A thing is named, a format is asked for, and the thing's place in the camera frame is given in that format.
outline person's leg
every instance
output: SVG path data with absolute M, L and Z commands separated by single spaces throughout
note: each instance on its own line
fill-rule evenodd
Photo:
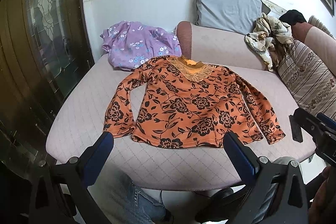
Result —
M 113 224 L 152 224 L 165 221 L 170 215 L 163 204 L 135 186 L 128 175 L 111 163 L 103 167 L 88 191 Z

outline person's hand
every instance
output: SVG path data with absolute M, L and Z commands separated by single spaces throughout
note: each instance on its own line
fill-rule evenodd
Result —
M 318 189 L 313 203 L 308 210 L 308 218 L 309 218 L 309 224 L 316 224 L 320 218 L 321 213 L 325 209 L 325 200 L 326 200 L 326 193 L 327 193 L 327 181 L 330 171 L 330 166 L 327 166 L 322 171 L 322 176 L 326 179 L 320 188 Z

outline black flower print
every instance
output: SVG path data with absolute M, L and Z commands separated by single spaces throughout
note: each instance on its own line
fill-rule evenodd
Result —
M 139 86 L 142 86 L 143 85 L 143 81 L 142 80 L 138 80 L 138 79 L 131 79 L 128 84 L 132 83 L 132 88 L 136 88 L 136 87 L 139 87 Z
M 252 135 L 251 136 L 251 139 L 253 140 L 253 141 L 260 141 L 260 140 L 262 140 L 264 137 L 263 137 L 263 135 L 261 134 L 261 133 L 258 133 L 258 134 L 255 134 L 255 135 Z
M 172 85 L 171 83 L 165 81 L 165 85 L 168 88 L 169 91 L 178 93 L 179 90 L 176 88 L 176 86 Z
M 249 112 L 249 110 L 247 109 L 247 106 L 245 104 L 243 104 L 243 112 L 244 113 L 248 113 Z
M 238 85 L 236 85 L 236 84 L 233 83 L 233 84 L 229 87 L 229 92 L 232 93 L 232 94 L 240 94 L 240 90 L 239 90 Z
M 120 110 L 118 102 L 114 102 L 112 106 L 107 110 L 106 118 L 114 122 L 119 121 L 124 117 L 124 113 Z
M 205 109 L 210 106 L 210 102 L 206 97 L 196 97 L 191 101 L 192 104 L 196 105 L 199 110 Z
M 226 128 L 231 128 L 235 124 L 235 119 L 230 116 L 229 112 L 221 110 L 219 112 L 219 123 L 223 124 Z
M 209 88 L 209 84 L 206 83 L 204 80 L 198 82 L 203 88 Z
M 144 121 L 150 121 L 152 119 L 152 114 L 148 113 L 146 108 L 141 108 L 138 115 L 138 122 L 142 123 Z
M 174 74 L 174 76 L 178 76 L 180 74 L 180 71 L 173 65 L 167 65 L 167 71 Z
M 251 93 L 248 93 L 246 95 L 246 100 L 247 100 L 247 103 L 250 104 L 250 105 L 255 105 L 255 101 L 254 101 L 254 98 L 252 96 Z
M 183 142 L 179 138 L 171 140 L 170 138 L 162 138 L 158 147 L 161 148 L 180 148 Z
M 214 131 L 214 130 L 215 128 L 213 125 L 213 120 L 209 117 L 201 119 L 198 124 L 194 125 L 191 128 L 191 132 L 197 133 L 202 137 L 205 135 L 208 135 L 210 131 Z
M 223 72 L 224 76 L 229 76 L 230 75 L 229 70 L 225 67 L 222 68 L 222 72 Z
M 270 129 L 268 124 L 260 124 L 260 129 L 264 132 L 265 135 L 268 135 L 270 133 L 272 133 L 272 130 Z
M 188 113 L 189 110 L 181 98 L 176 98 L 170 106 L 171 109 L 176 109 L 180 113 Z

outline sofa cushion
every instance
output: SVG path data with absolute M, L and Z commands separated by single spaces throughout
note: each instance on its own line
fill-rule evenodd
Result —
M 331 38 L 335 39 L 335 37 L 333 36 L 333 34 L 328 30 L 328 28 L 323 25 L 323 23 L 318 20 L 314 15 L 312 15 L 309 20 L 308 23 L 313 25 L 314 27 L 317 27 L 318 29 L 322 30 L 323 32 L 325 32 L 326 34 L 328 34 Z
M 261 0 L 196 0 L 196 25 L 246 35 L 261 16 Z
M 304 43 L 308 31 L 312 28 L 313 26 L 307 22 L 303 23 L 296 23 L 295 25 L 292 26 L 292 36 L 295 40 L 299 40 L 300 42 Z
M 336 78 L 307 45 L 295 40 L 278 73 L 299 107 L 336 120 Z
M 282 156 L 305 160 L 315 150 L 311 136 L 303 130 L 303 143 L 293 141 L 288 115 L 297 104 L 277 75 L 268 71 L 229 67 L 260 90 L 272 104 L 287 136 L 269 145 L 266 139 L 248 144 L 257 156 L 270 161 Z M 104 126 L 105 111 L 118 84 L 129 72 L 114 69 L 107 54 L 84 76 L 68 99 L 50 129 L 46 150 L 62 163 L 80 156 L 95 143 Z M 145 86 L 131 91 L 131 105 L 136 118 Z M 206 146 L 187 149 L 157 148 L 132 141 L 131 136 L 116 138 L 106 167 L 114 165 L 126 172 L 140 187 L 162 190 L 221 189 L 240 181 L 224 149 Z
M 244 41 L 244 35 L 192 25 L 192 59 L 205 63 L 265 70 L 262 59 Z
M 336 75 L 336 40 L 317 27 L 312 27 L 308 31 L 304 43 Z

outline orange floral shirt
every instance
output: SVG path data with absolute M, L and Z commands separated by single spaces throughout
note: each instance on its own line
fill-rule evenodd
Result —
M 285 137 L 272 106 L 260 91 L 226 67 L 202 65 L 194 69 L 169 56 L 141 65 L 119 84 L 106 111 L 104 131 L 115 138 L 132 134 L 136 142 L 162 148 L 221 148 L 224 134 L 231 131 L 243 144 L 261 140 L 263 135 L 269 144 Z M 130 91 L 146 82 L 135 122 Z

